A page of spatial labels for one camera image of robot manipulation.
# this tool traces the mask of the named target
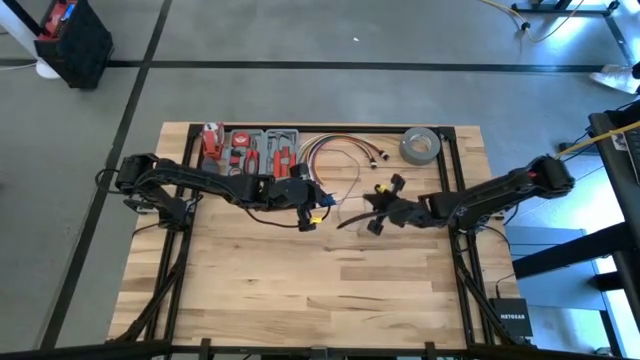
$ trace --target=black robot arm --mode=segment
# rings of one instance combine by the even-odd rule
[[[308,174],[307,165],[298,164],[291,168],[291,178],[280,181],[270,175],[224,176],[159,159],[154,154],[139,154],[123,159],[115,186],[124,195],[143,199],[142,202],[127,199],[127,206],[134,210],[141,205],[158,209],[160,226],[173,230],[183,230],[189,224],[191,203],[172,197],[163,185],[219,195],[247,211],[296,209],[298,224],[285,227],[310,231],[315,229],[311,210],[318,204],[330,206],[334,202]]]
[[[574,183],[562,161],[541,156],[525,167],[467,190],[421,195],[418,201],[410,201],[398,197],[405,181],[395,174],[391,178],[391,190],[376,185],[375,193],[363,195],[373,205],[373,213],[356,216],[338,228],[375,216],[367,229],[376,235],[382,232],[382,222],[387,217],[400,227],[406,224],[419,228],[455,225],[463,232],[475,231],[496,212],[508,210],[534,196],[547,199],[565,196]]]

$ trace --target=wooden tabletop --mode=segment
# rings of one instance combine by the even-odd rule
[[[180,162],[188,127],[184,122],[165,123],[156,154]],[[490,179],[480,128],[459,126],[456,133],[466,185]],[[253,222],[240,208],[205,194],[196,212],[174,344],[198,345],[201,338],[211,338],[212,345],[219,346],[421,348],[433,341],[440,349],[466,347],[447,230],[401,229],[388,222],[379,237],[367,232],[366,224],[336,230],[339,217],[370,211],[360,195],[372,192],[375,184],[388,184],[394,173],[407,182],[403,197],[441,191],[436,162],[416,167],[402,160],[401,135],[360,135],[391,159],[372,170],[354,145],[328,144],[327,149],[342,149],[355,157],[360,177],[340,211],[334,207],[315,231],[300,233]],[[310,136],[304,133],[301,139]],[[447,146],[444,151],[455,188]],[[196,159],[194,153],[192,166]],[[325,180],[323,189],[335,192],[338,200],[358,171],[340,152],[320,153],[317,168]],[[280,223],[297,221],[293,211],[255,214]],[[155,215],[141,216],[137,226],[154,222]],[[491,225],[504,231],[496,220]],[[153,228],[133,239],[110,338],[124,332],[151,298],[164,237],[164,230]],[[489,231],[478,235],[477,246],[491,297],[496,280],[513,273],[509,250]],[[503,297],[518,295],[513,277],[500,283],[500,292]],[[476,339],[481,341],[479,313],[469,298]],[[164,330],[164,312],[158,337]]]

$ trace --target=duct tape roll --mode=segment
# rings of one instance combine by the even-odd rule
[[[411,143],[420,141],[427,146],[427,151],[418,151],[411,147]],[[404,161],[411,165],[427,165],[438,156],[440,152],[440,138],[436,133],[427,128],[411,128],[402,136],[400,142],[400,155]]]

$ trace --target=gray floor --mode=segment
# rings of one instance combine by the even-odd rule
[[[20,3],[37,16],[44,9],[41,0]],[[114,34],[114,59],[142,59],[162,1],[90,3]],[[630,44],[635,37],[625,24],[634,19],[630,10],[616,15]],[[551,16],[531,16],[531,22],[537,34],[557,24]],[[571,19],[537,45],[519,39],[514,26],[474,0],[408,0],[402,6],[382,0],[175,0],[155,59],[625,61],[601,17]],[[0,37],[0,58],[26,57],[11,38]],[[33,348],[40,339],[95,190],[93,175],[136,74],[108,69],[99,89],[87,92],[42,80],[32,69],[0,72],[0,352]],[[580,136],[589,113],[631,100],[584,73],[152,69],[122,154],[153,151],[163,121],[477,124],[497,175]],[[599,213],[609,201],[592,196],[594,186],[608,184],[601,165],[596,158],[572,160],[570,170],[581,179],[576,191],[553,203],[523,204],[514,223],[593,228],[589,216],[557,215],[578,205]],[[104,207],[60,346],[105,338],[135,225],[120,201],[109,197]]]

